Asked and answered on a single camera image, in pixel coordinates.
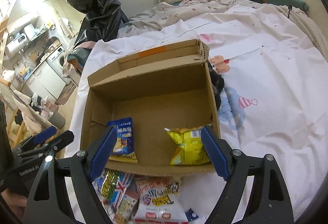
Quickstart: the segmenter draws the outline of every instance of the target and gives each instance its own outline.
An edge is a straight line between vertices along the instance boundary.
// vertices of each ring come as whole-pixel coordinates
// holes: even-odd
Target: red and white snack bag
[[[136,185],[140,202],[135,222],[188,223],[179,202],[180,178],[136,178]]]

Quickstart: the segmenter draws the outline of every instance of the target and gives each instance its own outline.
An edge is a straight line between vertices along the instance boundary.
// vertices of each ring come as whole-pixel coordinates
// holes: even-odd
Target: blue gripper pad
[[[107,136],[98,148],[91,162],[89,178],[92,182],[96,178],[101,176],[101,173],[103,172],[105,165],[109,159],[109,156],[111,155],[112,150],[117,141],[116,128],[109,126],[106,128],[104,133],[107,133]]]
[[[33,142],[37,145],[44,143],[57,132],[55,126],[51,126],[33,137]]]
[[[227,181],[230,176],[227,167],[227,159],[206,127],[201,129],[200,138],[217,175]]]

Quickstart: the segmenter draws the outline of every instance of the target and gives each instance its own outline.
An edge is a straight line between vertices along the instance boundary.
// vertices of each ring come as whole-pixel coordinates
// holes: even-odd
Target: human hand
[[[14,214],[22,221],[24,218],[27,198],[16,193],[12,193],[9,189],[3,191],[1,195]]]

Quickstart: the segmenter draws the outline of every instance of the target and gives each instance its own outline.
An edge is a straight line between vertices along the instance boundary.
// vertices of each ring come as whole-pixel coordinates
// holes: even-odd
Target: kitchen
[[[63,65],[85,15],[66,0],[16,0],[7,15],[2,77],[29,97],[62,104],[79,83],[75,70],[63,76]]]

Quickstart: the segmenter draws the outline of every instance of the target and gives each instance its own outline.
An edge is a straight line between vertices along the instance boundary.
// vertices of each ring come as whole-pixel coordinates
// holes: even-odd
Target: screw
[[[234,149],[234,150],[232,151],[232,153],[233,153],[234,155],[236,155],[236,156],[240,156],[240,155],[241,155],[241,151],[240,151],[239,149]]]
[[[85,151],[84,150],[80,150],[76,153],[77,156],[84,156],[85,155]]]
[[[50,162],[52,159],[53,159],[53,156],[52,156],[52,155],[48,155],[48,156],[45,158],[45,161],[46,161],[46,162]]]
[[[267,154],[266,155],[267,160],[272,161],[274,159],[273,155]]]

